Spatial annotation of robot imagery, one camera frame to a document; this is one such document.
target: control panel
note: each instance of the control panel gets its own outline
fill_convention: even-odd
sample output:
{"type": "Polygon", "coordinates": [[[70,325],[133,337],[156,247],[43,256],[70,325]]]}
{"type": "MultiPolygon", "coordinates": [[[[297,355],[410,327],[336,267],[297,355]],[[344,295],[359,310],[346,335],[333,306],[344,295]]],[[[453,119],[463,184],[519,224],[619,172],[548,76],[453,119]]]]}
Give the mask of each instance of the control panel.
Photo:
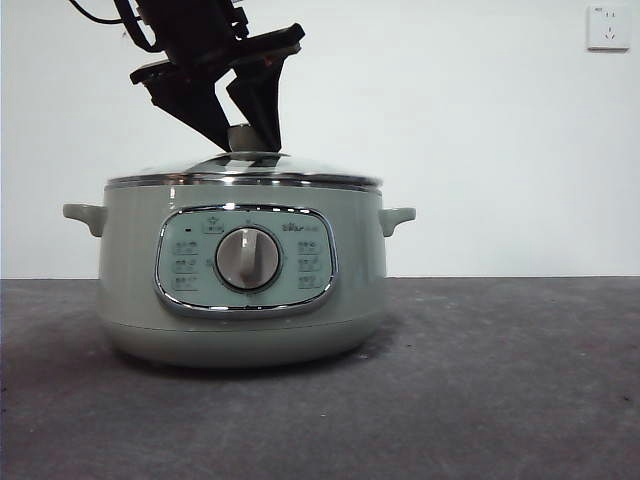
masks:
{"type": "Polygon", "coordinates": [[[336,265],[331,228],[318,212],[230,203],[169,217],[155,279],[161,297],[184,313],[282,310],[327,294],[336,265]]]}

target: stainless steel rim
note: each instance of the stainless steel rim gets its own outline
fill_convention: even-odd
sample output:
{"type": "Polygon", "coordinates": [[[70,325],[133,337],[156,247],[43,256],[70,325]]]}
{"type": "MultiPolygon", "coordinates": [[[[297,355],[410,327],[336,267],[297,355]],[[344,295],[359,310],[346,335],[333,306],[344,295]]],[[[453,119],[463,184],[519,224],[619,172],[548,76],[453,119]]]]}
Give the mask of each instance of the stainless steel rim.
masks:
{"type": "Polygon", "coordinates": [[[162,174],[120,177],[109,180],[105,190],[129,187],[151,187],[160,185],[260,185],[307,188],[334,188],[340,190],[355,190],[380,194],[377,188],[381,180],[366,177],[322,175],[322,174],[293,174],[293,173],[246,173],[241,174],[162,174]]]}

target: rotary knob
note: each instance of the rotary knob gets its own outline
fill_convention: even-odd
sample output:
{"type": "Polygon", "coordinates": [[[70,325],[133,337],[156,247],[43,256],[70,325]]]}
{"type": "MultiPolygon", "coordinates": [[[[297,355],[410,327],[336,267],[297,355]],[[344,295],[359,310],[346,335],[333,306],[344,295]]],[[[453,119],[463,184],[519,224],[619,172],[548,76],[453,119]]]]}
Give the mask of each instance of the rotary knob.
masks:
{"type": "Polygon", "coordinates": [[[271,281],[278,271],[278,245],[257,228],[239,228],[222,239],[216,266],[224,280],[241,290],[254,290],[271,281]]]}

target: pot lid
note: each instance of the pot lid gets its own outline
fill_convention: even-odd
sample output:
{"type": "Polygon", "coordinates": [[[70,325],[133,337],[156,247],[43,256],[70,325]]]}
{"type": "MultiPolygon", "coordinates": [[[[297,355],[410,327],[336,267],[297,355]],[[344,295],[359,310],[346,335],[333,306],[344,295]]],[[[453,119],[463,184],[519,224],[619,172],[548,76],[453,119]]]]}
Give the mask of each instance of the pot lid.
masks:
{"type": "Polygon", "coordinates": [[[276,152],[229,152],[204,162],[146,168],[109,180],[107,187],[150,185],[296,185],[375,190],[382,181],[276,152]]]}

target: wall outlet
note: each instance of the wall outlet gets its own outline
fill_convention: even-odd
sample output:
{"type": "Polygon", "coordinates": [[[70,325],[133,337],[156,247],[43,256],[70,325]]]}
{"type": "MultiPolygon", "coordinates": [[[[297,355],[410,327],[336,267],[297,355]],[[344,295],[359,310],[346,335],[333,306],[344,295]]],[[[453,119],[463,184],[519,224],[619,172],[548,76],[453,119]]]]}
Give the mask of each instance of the wall outlet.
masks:
{"type": "Polygon", "coordinates": [[[588,10],[587,48],[627,50],[631,47],[631,8],[627,5],[591,5],[588,10]]]}

